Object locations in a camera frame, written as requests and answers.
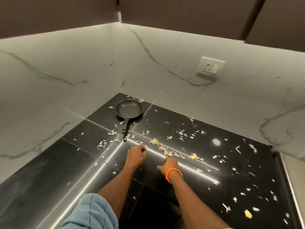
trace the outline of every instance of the cabinet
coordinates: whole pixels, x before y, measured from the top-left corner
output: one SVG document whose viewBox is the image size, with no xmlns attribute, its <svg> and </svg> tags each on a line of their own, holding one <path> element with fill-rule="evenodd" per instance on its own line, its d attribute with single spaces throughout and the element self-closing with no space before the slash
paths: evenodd
<svg viewBox="0 0 305 229">
<path fill-rule="evenodd" d="M 266 0 L 246 43 L 305 52 L 305 0 Z"/>
<path fill-rule="evenodd" d="M 117 22 L 117 0 L 0 0 L 0 38 Z"/>
<path fill-rule="evenodd" d="M 259 0 L 120 0 L 122 22 L 241 39 Z"/>
</svg>

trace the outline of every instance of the wall socket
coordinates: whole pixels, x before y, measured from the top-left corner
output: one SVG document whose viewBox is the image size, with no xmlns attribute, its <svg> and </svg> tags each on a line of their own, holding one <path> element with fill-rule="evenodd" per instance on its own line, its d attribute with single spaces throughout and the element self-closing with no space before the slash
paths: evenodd
<svg viewBox="0 0 305 229">
<path fill-rule="evenodd" d="M 224 61 L 201 57 L 197 73 L 219 77 L 224 68 L 224 64 Z"/>
</svg>

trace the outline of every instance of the countertop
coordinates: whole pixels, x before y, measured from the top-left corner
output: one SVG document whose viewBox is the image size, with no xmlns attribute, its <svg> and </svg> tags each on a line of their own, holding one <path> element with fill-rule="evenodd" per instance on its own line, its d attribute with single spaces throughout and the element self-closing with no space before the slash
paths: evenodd
<svg viewBox="0 0 305 229">
<path fill-rule="evenodd" d="M 0 185 L 1 196 L 7 196 L 0 199 L 3 228 L 58 227 L 82 195 L 97 191 L 120 172 L 128 149 L 141 142 L 147 159 L 133 177 L 122 217 L 128 218 L 144 186 L 177 204 L 172 186 L 156 168 L 165 156 L 149 143 L 154 138 L 180 156 L 176 158 L 185 181 L 231 227 L 297 228 L 281 156 L 268 145 L 147 102 L 142 103 L 143 117 L 131 122 L 127 141 L 110 143 L 122 141 L 123 135 L 122 119 L 109 107 L 129 98 L 114 96 Z M 109 135 L 112 130 L 117 134 Z M 105 148 L 98 147 L 103 140 Z M 192 153 L 206 163 L 189 158 Z M 252 219 L 246 218 L 246 209 Z"/>
</svg>

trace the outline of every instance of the orange bracelet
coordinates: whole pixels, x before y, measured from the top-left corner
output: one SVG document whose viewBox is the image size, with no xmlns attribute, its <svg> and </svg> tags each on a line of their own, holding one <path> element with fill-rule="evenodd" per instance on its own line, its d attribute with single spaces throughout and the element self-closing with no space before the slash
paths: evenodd
<svg viewBox="0 0 305 229">
<path fill-rule="evenodd" d="M 172 171 L 172 170 L 176 170 L 176 171 L 178 171 L 178 172 L 182 175 L 182 173 L 180 172 L 179 169 L 170 168 L 170 169 L 166 172 L 166 175 L 165 175 L 166 180 L 167 180 L 170 184 L 171 184 L 171 182 L 170 182 L 170 180 L 169 180 L 169 178 L 168 178 L 168 173 L 169 173 L 170 171 Z"/>
</svg>

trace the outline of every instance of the forearm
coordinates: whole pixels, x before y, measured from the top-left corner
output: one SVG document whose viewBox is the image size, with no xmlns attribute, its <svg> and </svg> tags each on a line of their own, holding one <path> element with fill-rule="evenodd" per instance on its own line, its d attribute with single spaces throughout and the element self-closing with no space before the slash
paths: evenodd
<svg viewBox="0 0 305 229">
<path fill-rule="evenodd" d="M 176 171 L 169 173 L 169 179 L 175 190 L 182 217 L 188 229 L 223 229 L 229 226 L 216 215 L 183 180 Z"/>
<path fill-rule="evenodd" d="M 108 184 L 98 191 L 112 207 L 117 218 L 120 218 L 128 188 L 135 170 L 124 166 L 123 170 Z"/>
</svg>

